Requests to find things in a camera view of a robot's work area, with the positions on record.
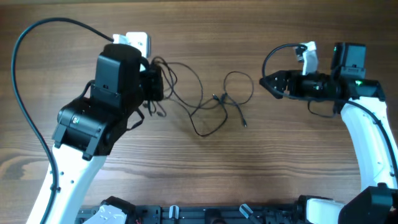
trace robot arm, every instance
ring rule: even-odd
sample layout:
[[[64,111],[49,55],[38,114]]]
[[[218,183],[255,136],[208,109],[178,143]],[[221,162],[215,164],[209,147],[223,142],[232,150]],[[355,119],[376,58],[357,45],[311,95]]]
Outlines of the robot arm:
[[[120,36],[115,38],[115,42],[121,42]],[[141,51],[130,43],[106,45],[98,57],[95,80],[87,84],[78,98],[60,110],[52,137],[59,188],[47,223],[74,222],[88,187],[114,143],[126,131],[142,124],[144,115],[138,107],[144,100],[163,99],[160,69],[154,63],[148,64]],[[90,87],[90,97],[85,98]],[[141,121],[130,128],[127,121],[133,112],[140,115]],[[40,223],[52,184],[52,169],[49,166],[28,223]],[[109,206],[106,215],[99,216],[104,222],[108,218],[112,218],[112,223],[124,223],[126,214]]]
[[[302,221],[344,224],[385,220],[391,207],[398,207],[398,150],[387,120],[381,85],[364,79],[365,46],[337,43],[332,74],[325,75],[316,72],[315,43],[294,45],[298,59],[304,62],[303,71],[279,71],[265,76],[267,59],[285,46],[293,45],[280,46],[266,58],[260,84],[277,99],[285,96],[308,101],[308,109],[311,101],[334,101],[334,113],[341,114],[348,128],[361,173],[362,192],[349,204],[327,198],[305,198]]]
[[[395,161],[398,160],[398,151],[387,119],[386,102],[365,96],[358,100],[350,100],[365,106],[381,120],[394,150],[394,154],[390,155],[381,130],[368,114],[356,106],[344,105],[341,110],[341,118],[353,140],[361,173],[361,191],[369,186],[377,187],[378,183],[386,183],[390,189],[398,189],[394,177],[398,174],[395,174],[391,161],[391,156],[396,157]]]

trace wood grain surface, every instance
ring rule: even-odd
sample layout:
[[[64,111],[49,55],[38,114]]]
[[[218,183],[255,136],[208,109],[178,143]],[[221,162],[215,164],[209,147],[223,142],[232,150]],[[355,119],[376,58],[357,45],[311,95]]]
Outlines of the wood grain surface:
[[[27,220],[49,164],[15,101],[9,71],[13,45],[31,23],[62,16],[109,35],[145,31],[152,37],[153,56],[197,71],[206,98],[222,93],[224,76],[233,70],[250,74],[256,84],[252,100],[242,106],[247,128],[232,106],[225,126],[208,138],[195,135],[184,110],[173,102],[163,103],[166,118],[146,113],[144,124],[117,142],[84,205],[97,205],[111,195],[138,205],[293,202],[300,194],[348,202],[359,193],[360,178],[341,118],[311,115],[304,102],[275,100],[257,84],[261,64],[280,44],[315,40],[319,70],[329,73],[335,42],[366,44],[367,78],[381,82],[397,135],[397,10],[394,1],[342,0],[1,6],[0,223]],[[38,27],[23,41],[17,62],[19,89],[49,145],[59,109],[93,79],[105,44],[87,30],[61,22]],[[283,50],[269,61],[267,72],[299,68],[293,51]],[[195,77],[182,68],[176,71],[177,91],[197,103]],[[228,91],[244,100],[250,83],[235,76]],[[194,117],[201,132],[222,119],[221,110]]]
[[[198,0],[0,0],[0,5],[15,4],[74,4],[74,3],[116,3],[116,2],[176,2]],[[238,0],[199,0],[199,1],[238,1]]]

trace white plastic part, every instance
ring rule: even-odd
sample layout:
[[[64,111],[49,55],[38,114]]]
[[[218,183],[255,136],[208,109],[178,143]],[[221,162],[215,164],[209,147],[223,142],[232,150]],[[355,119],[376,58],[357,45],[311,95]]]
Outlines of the white plastic part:
[[[114,44],[127,44],[141,51],[143,57],[150,56],[150,38],[145,32],[128,32],[126,35],[113,34]]]
[[[306,51],[303,52],[304,64],[302,75],[307,75],[318,70],[317,45],[314,41],[302,44],[307,46]]]
[[[381,120],[392,144],[394,155],[398,159],[397,144],[387,120],[386,103],[371,97],[360,97],[359,100],[350,99],[350,101],[366,107]],[[394,170],[387,144],[372,117],[356,106],[345,104],[341,110],[341,118],[353,140],[361,173],[361,191],[369,186],[377,186],[380,182],[386,183],[390,189],[397,189],[396,179],[391,176]]]
[[[91,161],[82,159],[83,153],[62,144],[52,148],[58,167],[58,181],[61,190],[56,194],[47,223],[74,223],[88,187],[94,176],[104,165],[106,156],[93,156]],[[50,198],[52,185],[51,167],[47,171],[43,186],[27,223],[40,223]]]
[[[251,214],[253,214],[253,210],[247,204],[242,204],[239,206],[239,211],[244,215],[246,218],[249,218]]]
[[[125,224],[127,215],[120,208],[112,205],[102,205],[98,212],[89,218],[85,224]]]
[[[173,208],[175,209],[175,217],[173,217]],[[172,206],[170,206],[169,218],[176,218],[176,219],[178,219],[179,216],[180,216],[180,207],[178,207],[177,205],[172,205]]]
[[[338,215],[344,204],[333,200],[311,198],[307,200],[307,220],[313,224],[338,224]]]

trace green led light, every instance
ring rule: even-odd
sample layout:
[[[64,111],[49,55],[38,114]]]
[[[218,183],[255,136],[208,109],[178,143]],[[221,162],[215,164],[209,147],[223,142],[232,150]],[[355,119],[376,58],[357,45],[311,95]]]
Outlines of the green led light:
[[[358,86],[360,86],[360,85],[363,84],[363,82],[362,82],[361,80],[355,80],[355,84],[358,85]]]

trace wire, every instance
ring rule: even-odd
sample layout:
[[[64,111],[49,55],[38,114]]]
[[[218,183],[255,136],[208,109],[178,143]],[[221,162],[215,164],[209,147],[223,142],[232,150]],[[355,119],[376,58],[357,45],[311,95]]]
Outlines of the wire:
[[[150,108],[150,105],[151,105],[151,104],[154,105],[154,108],[155,108],[154,111],[152,111],[151,108]],[[156,113],[156,111],[157,111],[156,105],[155,105],[155,103],[154,103],[153,101],[148,100],[147,103],[143,103],[142,105],[143,105],[145,108],[148,109],[149,115],[151,115],[151,116],[152,116],[152,114]]]
[[[157,63],[157,64],[160,64],[160,65],[163,65],[163,66],[167,69],[167,71],[168,71],[168,73],[169,73],[169,77],[167,77],[166,73],[164,72],[163,67],[161,67],[161,69],[162,69],[162,74],[163,74],[163,76],[164,76],[164,78],[165,78],[165,81],[166,81],[167,84],[169,85],[169,87],[168,87],[165,91],[170,90],[170,93],[169,93],[167,96],[165,96],[164,99],[165,99],[165,100],[171,100],[171,101],[176,102],[178,105],[180,105],[180,106],[187,112],[188,117],[190,118],[190,121],[191,121],[191,123],[192,123],[193,130],[195,131],[195,133],[196,133],[197,135],[199,135],[199,136],[201,136],[201,137],[207,137],[207,136],[209,136],[209,135],[215,133],[216,131],[218,131],[218,130],[225,124],[226,120],[228,119],[228,111],[226,110],[225,105],[235,106],[235,107],[237,108],[237,110],[239,111],[239,114],[240,114],[240,116],[241,116],[241,120],[242,120],[243,126],[244,126],[244,127],[247,127],[247,123],[246,123],[246,120],[244,119],[243,112],[242,112],[242,110],[241,110],[241,108],[240,108],[240,105],[243,105],[243,104],[249,102],[250,99],[252,98],[253,94],[254,94],[254,82],[253,82],[252,78],[251,78],[248,74],[246,74],[246,73],[244,73],[244,72],[239,72],[239,71],[229,72],[229,73],[225,76],[225,78],[224,78],[224,82],[223,82],[224,93],[221,95],[221,97],[219,98],[218,96],[216,96],[216,95],[213,94],[213,97],[212,97],[212,98],[210,98],[210,99],[206,100],[204,103],[202,103],[202,102],[203,102],[203,99],[204,99],[204,97],[203,97],[203,84],[202,84],[202,82],[201,82],[201,80],[200,80],[199,75],[198,75],[191,67],[189,67],[188,65],[185,65],[184,63],[180,63],[180,62],[166,62],[162,57],[155,57],[155,58],[153,58],[151,63]],[[198,82],[199,82],[199,85],[200,85],[200,92],[201,92],[201,94],[200,94],[200,100],[199,100],[199,103],[198,103],[197,105],[192,105],[192,104],[190,104],[190,103],[187,103],[185,100],[183,100],[183,99],[180,97],[180,95],[179,95],[178,93],[175,92],[175,88],[174,88],[174,87],[175,87],[175,85],[176,85],[176,83],[177,83],[177,81],[178,81],[178,76],[177,76],[176,73],[173,71],[173,69],[170,67],[170,65],[179,65],[179,66],[185,67],[185,68],[189,69],[189,70],[194,74],[194,76],[196,76],[196,78],[197,78],[197,80],[198,80]],[[249,98],[248,98],[247,100],[245,100],[244,102],[237,103],[234,99],[232,99],[232,97],[230,97],[230,96],[228,95],[228,92],[226,91],[226,81],[227,81],[228,77],[229,77],[231,74],[240,74],[240,75],[244,75],[244,76],[248,77],[249,80],[250,80],[250,82],[251,82],[251,87],[252,87],[251,94],[250,94]],[[171,97],[172,97],[173,95],[177,97],[176,100],[175,100],[175,99],[171,99]],[[217,104],[212,105],[212,106],[206,106],[208,103],[210,103],[210,102],[213,101],[213,100],[217,101]],[[199,133],[199,132],[197,131],[197,129],[196,129],[195,123],[193,122],[192,116],[193,116],[198,110],[212,110],[212,109],[217,108],[218,106],[221,106],[222,109],[223,109],[223,111],[224,111],[224,113],[225,113],[224,120],[223,120],[215,129],[213,129],[213,130],[210,131],[209,133],[205,133],[205,134]],[[188,108],[194,108],[194,110],[193,110],[192,112],[190,112],[190,111],[188,110]]]
[[[91,86],[91,84],[94,84],[94,82],[95,82],[95,80],[88,81],[88,83],[85,86],[85,89],[83,90],[83,92],[78,97],[76,97],[76,99],[82,99],[86,95],[86,93],[87,93],[89,87]]]
[[[163,113],[161,113],[161,112],[158,111],[157,115],[165,118],[167,116],[166,110],[164,110],[163,106],[158,101],[156,101],[156,104],[160,108],[160,110],[162,110],[162,112],[163,112]]]
[[[267,65],[268,60],[270,59],[270,57],[271,57],[275,52],[277,52],[277,51],[280,50],[280,49],[284,49],[284,48],[286,48],[286,47],[302,47],[302,48],[304,48],[305,50],[307,49],[307,46],[306,46],[306,45],[303,45],[303,44],[284,44],[284,45],[281,45],[281,46],[279,46],[279,47],[276,47],[274,50],[272,50],[272,51],[267,55],[266,59],[264,59],[264,63],[262,64],[262,77],[264,78],[264,80],[266,80],[266,65]],[[333,74],[333,75],[336,74],[336,70],[337,70],[337,69],[338,69],[338,67],[336,67],[336,68],[332,71],[332,74]],[[314,98],[314,97],[298,97],[298,96],[291,96],[290,94],[286,94],[286,93],[284,93],[284,92],[281,92],[281,91],[279,91],[279,90],[276,90],[276,89],[272,88],[272,87],[270,86],[270,84],[268,84],[267,82],[264,82],[264,83],[265,83],[266,85],[268,85],[268,86],[270,87],[269,89],[270,89],[272,92],[274,92],[275,94],[278,94],[278,95],[280,95],[280,96],[285,96],[285,97],[288,97],[288,98],[293,99],[293,100],[308,101],[308,107],[309,107],[309,102],[310,102],[310,101],[317,101],[317,102],[321,102],[321,101],[333,101],[333,102],[335,102],[335,103],[341,103],[342,105],[343,105],[343,104],[349,104],[349,105],[356,106],[356,107],[362,109],[362,110],[363,110],[364,112],[366,112],[368,115],[370,115],[370,117],[374,120],[374,124],[376,124],[376,125],[379,127],[380,132],[382,133],[382,135],[383,135],[383,137],[384,137],[384,140],[385,140],[385,142],[386,142],[386,144],[387,144],[387,148],[388,148],[388,150],[389,150],[390,157],[391,157],[392,168],[393,168],[393,170],[394,170],[394,177],[395,177],[395,179],[396,179],[396,184],[398,185],[398,165],[397,165],[396,157],[395,157],[395,154],[394,154],[394,150],[393,150],[393,148],[392,148],[391,140],[390,140],[390,138],[389,138],[389,136],[388,136],[386,130],[384,129],[381,120],[379,120],[379,119],[376,117],[376,115],[374,115],[370,110],[368,110],[368,109],[365,108],[364,106],[360,105],[359,103],[355,103],[355,102],[349,101],[349,100],[334,99],[334,98]]]
[[[53,154],[51,152],[51,150],[49,149],[47,143],[45,142],[42,134],[40,133],[40,131],[37,129],[35,123],[32,121],[32,118],[30,117],[29,113],[26,110],[26,107],[24,105],[24,103],[22,102],[21,96],[19,94],[19,90],[17,87],[17,80],[16,80],[16,62],[17,62],[17,53],[18,53],[18,49],[19,46],[22,42],[22,40],[24,39],[24,37],[35,27],[48,23],[48,22],[69,22],[72,24],[76,24],[78,26],[81,26],[83,28],[86,28],[92,32],[94,32],[95,34],[99,35],[100,37],[105,38],[106,40],[109,40],[111,42],[113,42],[113,39],[106,36],[105,34],[101,33],[100,31],[97,31],[96,29],[90,27],[89,25],[86,25],[82,22],[78,22],[75,21],[73,19],[68,19],[68,18],[61,18],[61,17],[54,17],[54,18],[48,18],[48,19],[43,19],[41,21],[37,21],[34,24],[30,25],[17,39],[17,42],[15,43],[14,46],[14,50],[12,52],[12,61],[11,61],[11,78],[12,78],[12,87],[14,89],[14,94],[16,96],[16,100],[18,102],[19,107],[21,108],[22,113],[24,114],[27,122],[29,123],[30,127],[32,128],[33,132],[36,134],[37,138],[39,139],[40,143],[42,144],[44,151],[49,159],[50,162],[50,166],[52,169],[52,186],[51,186],[51,194],[50,194],[50,198],[49,198],[49,203],[47,204],[47,207],[44,211],[42,220],[40,223],[45,223],[47,221],[47,218],[50,214],[52,205],[54,203],[55,200],[55,194],[57,193],[59,189],[58,187],[58,170],[57,170],[57,164],[55,162],[55,159],[53,157]]]
[[[334,107],[333,107],[333,114],[332,114],[332,115],[323,115],[323,114],[318,114],[318,113],[316,113],[316,112],[313,112],[313,111],[311,110],[311,107],[310,107],[312,102],[313,102],[313,100],[309,100],[309,101],[308,101],[308,104],[307,104],[307,109],[308,109],[308,111],[309,111],[311,114],[317,115],[317,116],[319,116],[319,117],[321,117],[321,118],[334,118],[334,117],[336,116],[337,111],[335,110]]]
[[[137,108],[136,112],[138,113],[138,115],[140,116],[141,120],[139,120],[138,122],[136,122],[135,124],[132,125],[131,128],[126,128],[126,131],[131,131],[133,129],[135,129],[136,127],[140,126],[143,124],[145,116],[144,114],[141,112],[141,110],[139,108]]]

